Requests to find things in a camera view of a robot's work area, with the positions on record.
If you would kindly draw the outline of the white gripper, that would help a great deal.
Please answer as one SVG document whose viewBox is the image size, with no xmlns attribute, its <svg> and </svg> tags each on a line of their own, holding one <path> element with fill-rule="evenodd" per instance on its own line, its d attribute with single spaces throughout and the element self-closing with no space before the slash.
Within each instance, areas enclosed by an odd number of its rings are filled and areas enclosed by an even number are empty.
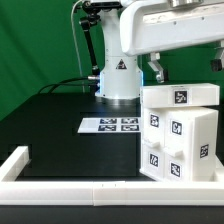
<svg viewBox="0 0 224 224">
<path fill-rule="evenodd" d="M 142 0 L 120 16 L 122 51 L 149 54 L 149 66 L 159 83 L 165 81 L 158 52 L 219 41 L 213 72 L 224 70 L 224 0 Z"/>
</svg>

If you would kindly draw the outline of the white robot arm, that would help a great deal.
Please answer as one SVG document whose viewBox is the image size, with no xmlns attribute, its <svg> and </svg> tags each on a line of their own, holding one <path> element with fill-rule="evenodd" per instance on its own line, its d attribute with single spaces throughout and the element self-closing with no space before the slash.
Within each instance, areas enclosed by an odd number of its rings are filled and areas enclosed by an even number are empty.
<svg viewBox="0 0 224 224">
<path fill-rule="evenodd" d="M 96 95 L 108 100 L 139 97 L 139 55 L 151 56 L 157 79 L 163 51 L 224 39 L 224 0 L 89 0 L 101 17 L 105 67 Z"/>
</svg>

